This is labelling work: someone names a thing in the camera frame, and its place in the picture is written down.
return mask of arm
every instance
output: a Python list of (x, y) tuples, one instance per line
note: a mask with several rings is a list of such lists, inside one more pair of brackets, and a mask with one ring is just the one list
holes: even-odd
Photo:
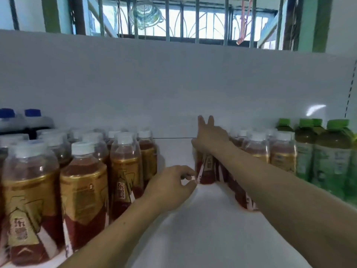
[(163, 212), (178, 208), (196, 188), (194, 180), (181, 185), (181, 176), (191, 178), (188, 166), (172, 166), (150, 180), (144, 195), (102, 233), (67, 259), (60, 268), (124, 267), (141, 235)]
[(357, 211), (331, 194), (235, 147), (199, 117), (196, 149), (216, 157), (271, 225), (314, 268), (355, 267)]

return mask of blue bottle cap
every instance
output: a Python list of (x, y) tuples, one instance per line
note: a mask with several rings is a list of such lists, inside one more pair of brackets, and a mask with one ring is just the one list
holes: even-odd
[(8, 119), (15, 117), (15, 111), (11, 108), (1, 108), (0, 109), (0, 118), (1, 119)]
[(41, 110), (39, 110), (39, 109), (26, 109), (25, 110), (25, 116), (26, 117), (40, 117), (41, 116)]

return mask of person's left hand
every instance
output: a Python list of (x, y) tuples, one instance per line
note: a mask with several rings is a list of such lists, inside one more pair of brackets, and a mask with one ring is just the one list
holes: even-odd
[[(166, 167), (161, 173), (151, 178), (143, 198), (158, 205), (160, 212), (174, 210), (180, 207), (196, 188), (196, 181), (191, 180), (191, 176), (195, 174), (196, 172), (186, 165)], [(182, 185), (181, 176), (191, 181)]]

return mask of green bottle cap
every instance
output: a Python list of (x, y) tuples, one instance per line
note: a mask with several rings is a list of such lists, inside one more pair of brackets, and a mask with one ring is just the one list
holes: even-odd
[(322, 119), (312, 119), (314, 126), (322, 126)]
[(331, 119), (327, 122), (328, 130), (342, 130), (350, 123), (349, 119)]
[(279, 125), (289, 126), (290, 119), (279, 119)]
[(299, 127), (312, 127), (313, 121), (312, 119), (300, 119)]

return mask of hand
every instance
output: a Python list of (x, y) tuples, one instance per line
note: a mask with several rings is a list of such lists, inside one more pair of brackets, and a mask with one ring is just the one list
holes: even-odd
[(215, 126), (213, 116), (208, 118), (207, 124), (202, 116), (198, 117), (199, 130), (197, 138), (192, 139), (192, 146), (202, 153), (213, 154), (214, 150), (229, 141), (228, 133), (221, 127)]
[[(158, 205), (161, 213), (174, 210), (180, 207), (196, 188), (196, 181), (191, 180), (191, 176), (195, 174), (196, 172), (186, 165), (166, 167), (149, 181), (143, 198)], [(181, 176), (191, 181), (182, 185)]]

